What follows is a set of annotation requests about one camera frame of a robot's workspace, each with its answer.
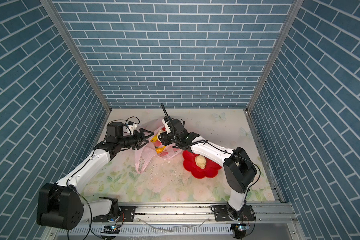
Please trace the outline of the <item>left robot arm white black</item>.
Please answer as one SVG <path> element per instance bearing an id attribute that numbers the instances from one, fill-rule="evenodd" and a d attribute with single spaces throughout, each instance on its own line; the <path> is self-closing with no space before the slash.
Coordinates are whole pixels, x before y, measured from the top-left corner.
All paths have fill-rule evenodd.
<path id="1" fill-rule="evenodd" d="M 39 191 L 37 224 L 72 230 L 81 221 L 94 218 L 104 222 L 116 222 L 121 218 L 117 199 L 100 197 L 89 202 L 82 190 L 96 173 L 125 150 L 140 150 L 149 143 L 154 132 L 137 124 L 113 122 L 107 125 L 105 139 L 94 146 L 89 156 L 67 176 L 54 184 L 45 184 Z"/>

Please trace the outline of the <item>beige fake fruit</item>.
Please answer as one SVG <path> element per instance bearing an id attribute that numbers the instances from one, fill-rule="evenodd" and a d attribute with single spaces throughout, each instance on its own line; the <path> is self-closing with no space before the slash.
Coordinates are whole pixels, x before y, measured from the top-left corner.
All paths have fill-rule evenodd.
<path id="1" fill-rule="evenodd" d="M 198 166 L 200 169 L 205 169 L 207 165 L 207 160 L 204 156 L 198 155 L 195 157 L 195 163 L 196 166 Z"/>

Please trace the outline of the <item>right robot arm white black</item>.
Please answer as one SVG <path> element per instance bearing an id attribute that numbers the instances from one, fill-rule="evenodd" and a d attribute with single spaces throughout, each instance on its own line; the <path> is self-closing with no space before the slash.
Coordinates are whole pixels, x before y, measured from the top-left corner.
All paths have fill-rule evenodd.
<path id="1" fill-rule="evenodd" d="M 223 169 L 231 188 L 228 208 L 235 214 L 242 211 L 247 192 L 260 172 L 247 152 L 240 147 L 224 148 L 197 133 L 188 132 L 184 122 L 179 119 L 166 116 L 163 124 L 165 132 L 158 134 L 158 140 L 165 146 L 174 144 L 175 148 L 183 150 L 183 166 L 196 178 L 213 178 Z"/>

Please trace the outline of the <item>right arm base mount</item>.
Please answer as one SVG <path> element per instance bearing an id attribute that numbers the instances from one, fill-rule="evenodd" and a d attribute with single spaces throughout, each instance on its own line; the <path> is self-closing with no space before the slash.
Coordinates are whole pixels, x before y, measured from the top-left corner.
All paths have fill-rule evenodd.
<path id="1" fill-rule="evenodd" d="M 228 204 L 226 205 L 212 205 L 210 207 L 214 213 L 215 221 L 254 221 L 256 219 L 255 211 L 251 205 L 244 205 L 241 210 L 236 211 Z"/>

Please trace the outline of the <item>pink plastic bag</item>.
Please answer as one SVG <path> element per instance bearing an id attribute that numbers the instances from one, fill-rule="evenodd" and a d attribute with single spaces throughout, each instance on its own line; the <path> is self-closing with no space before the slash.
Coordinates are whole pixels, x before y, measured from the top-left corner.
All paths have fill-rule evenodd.
<path id="1" fill-rule="evenodd" d="M 159 140 L 155 143 L 151 142 L 151 139 L 155 135 L 158 136 L 158 134 L 164 132 L 165 130 L 165 125 L 162 123 L 161 119 L 150 121 L 144 124 L 143 128 L 154 132 L 154 135 L 149 138 L 149 143 L 147 145 L 145 145 L 142 149 L 135 151 L 135 168 L 138 174 L 144 172 L 154 157 L 158 157 L 163 160 L 171 159 L 183 152 L 183 150 L 176 149 L 175 144 L 164 146 Z M 157 154 L 156 148 L 161 147 L 165 147 L 165 150 L 162 153 Z"/>

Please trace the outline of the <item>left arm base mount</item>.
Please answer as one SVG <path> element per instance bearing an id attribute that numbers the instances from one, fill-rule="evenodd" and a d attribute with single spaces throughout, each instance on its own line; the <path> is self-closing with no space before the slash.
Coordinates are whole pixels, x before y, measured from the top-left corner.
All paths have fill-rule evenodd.
<path id="1" fill-rule="evenodd" d="M 134 220 L 136 206 L 121 206 L 117 210 L 113 209 L 108 214 L 93 218 L 95 223 L 131 223 Z"/>

